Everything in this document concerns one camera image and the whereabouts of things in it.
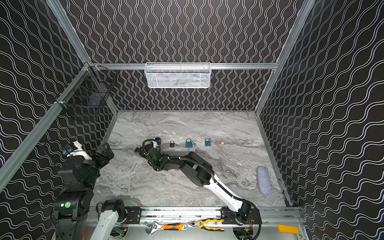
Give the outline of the blue padlock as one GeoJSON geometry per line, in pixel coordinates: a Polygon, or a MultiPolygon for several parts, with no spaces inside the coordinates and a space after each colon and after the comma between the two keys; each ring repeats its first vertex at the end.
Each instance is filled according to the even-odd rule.
{"type": "Polygon", "coordinates": [[[189,149],[191,149],[191,148],[193,148],[194,147],[194,143],[193,143],[193,141],[191,140],[191,139],[186,139],[186,148],[189,148],[189,149]]]}
{"type": "Polygon", "coordinates": [[[212,145],[211,138],[205,138],[205,146],[210,147],[212,145]]]}

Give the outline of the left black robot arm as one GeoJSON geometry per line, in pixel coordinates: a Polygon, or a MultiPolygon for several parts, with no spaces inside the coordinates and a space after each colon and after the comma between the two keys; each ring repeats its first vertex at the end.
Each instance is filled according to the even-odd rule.
{"type": "MultiPolygon", "coordinates": [[[[101,169],[115,155],[110,145],[103,143],[90,156],[78,141],[64,146],[62,153],[68,159],[58,171],[64,189],[51,211],[54,237],[56,240],[83,240],[96,181],[101,169]]],[[[129,218],[120,199],[105,201],[97,208],[97,214],[97,226],[91,236],[93,240],[107,240],[118,224],[124,224],[129,218]]]]}

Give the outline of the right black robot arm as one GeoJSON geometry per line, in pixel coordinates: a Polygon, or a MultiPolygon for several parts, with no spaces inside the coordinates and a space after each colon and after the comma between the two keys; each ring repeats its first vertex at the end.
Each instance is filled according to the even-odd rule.
{"type": "Polygon", "coordinates": [[[136,147],[135,153],[146,159],[156,172],[179,170],[196,186],[213,192],[226,204],[238,225],[250,219],[252,203],[237,196],[222,183],[212,166],[196,153],[189,152],[186,156],[162,154],[161,147],[153,141],[148,145],[136,147]]]}

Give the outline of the grey oblong pad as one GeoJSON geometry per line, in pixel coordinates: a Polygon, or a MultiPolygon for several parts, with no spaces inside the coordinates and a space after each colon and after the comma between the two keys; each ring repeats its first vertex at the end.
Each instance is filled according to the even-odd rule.
{"type": "Polygon", "coordinates": [[[270,195],[272,193],[271,179],[269,171],[264,166],[257,168],[258,189],[262,195],[270,195]]]}

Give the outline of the yellow tag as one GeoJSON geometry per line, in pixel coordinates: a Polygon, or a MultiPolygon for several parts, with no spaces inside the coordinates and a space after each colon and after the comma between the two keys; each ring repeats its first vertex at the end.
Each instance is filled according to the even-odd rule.
{"type": "Polygon", "coordinates": [[[277,229],[281,233],[288,233],[288,234],[295,234],[295,235],[300,234],[299,228],[295,226],[277,225],[277,229]]]}

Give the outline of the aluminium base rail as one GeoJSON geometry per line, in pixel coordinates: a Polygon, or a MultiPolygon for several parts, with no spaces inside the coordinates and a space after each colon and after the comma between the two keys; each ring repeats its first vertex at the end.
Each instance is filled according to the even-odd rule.
{"type": "Polygon", "coordinates": [[[160,224],[188,223],[205,219],[223,219],[229,227],[237,227],[236,214],[227,207],[128,207],[126,226],[145,227],[152,222],[160,224]]]}

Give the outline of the yellow handled pliers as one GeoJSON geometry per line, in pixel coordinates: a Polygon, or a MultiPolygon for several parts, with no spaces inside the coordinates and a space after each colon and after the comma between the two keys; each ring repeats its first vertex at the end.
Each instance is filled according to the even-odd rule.
{"type": "Polygon", "coordinates": [[[224,220],[219,219],[205,219],[198,221],[188,222],[188,225],[202,230],[207,230],[210,232],[224,232],[225,229],[221,228],[224,220]]]}

